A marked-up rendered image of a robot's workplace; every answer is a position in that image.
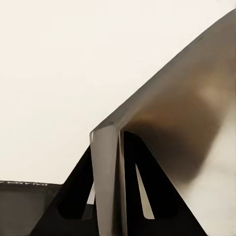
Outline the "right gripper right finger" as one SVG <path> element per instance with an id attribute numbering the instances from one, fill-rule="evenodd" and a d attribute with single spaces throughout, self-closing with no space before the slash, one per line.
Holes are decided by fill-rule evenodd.
<path id="1" fill-rule="evenodd" d="M 127 236 L 207 236 L 143 140 L 124 131 Z M 144 217 L 136 165 L 155 219 Z"/>

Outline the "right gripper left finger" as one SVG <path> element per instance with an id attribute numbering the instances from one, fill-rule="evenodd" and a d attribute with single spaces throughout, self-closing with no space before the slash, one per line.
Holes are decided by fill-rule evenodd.
<path id="1" fill-rule="evenodd" d="M 96 199 L 82 219 L 93 183 L 89 146 L 29 236 L 99 236 Z"/>

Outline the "paper coffee filter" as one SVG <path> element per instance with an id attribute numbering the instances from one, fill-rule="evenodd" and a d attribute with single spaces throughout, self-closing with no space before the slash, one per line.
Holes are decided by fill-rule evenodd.
<path id="1" fill-rule="evenodd" d="M 127 236 L 124 131 L 143 140 L 207 236 L 236 236 L 236 8 L 89 132 L 99 236 Z M 155 219 L 135 165 L 144 217 Z"/>

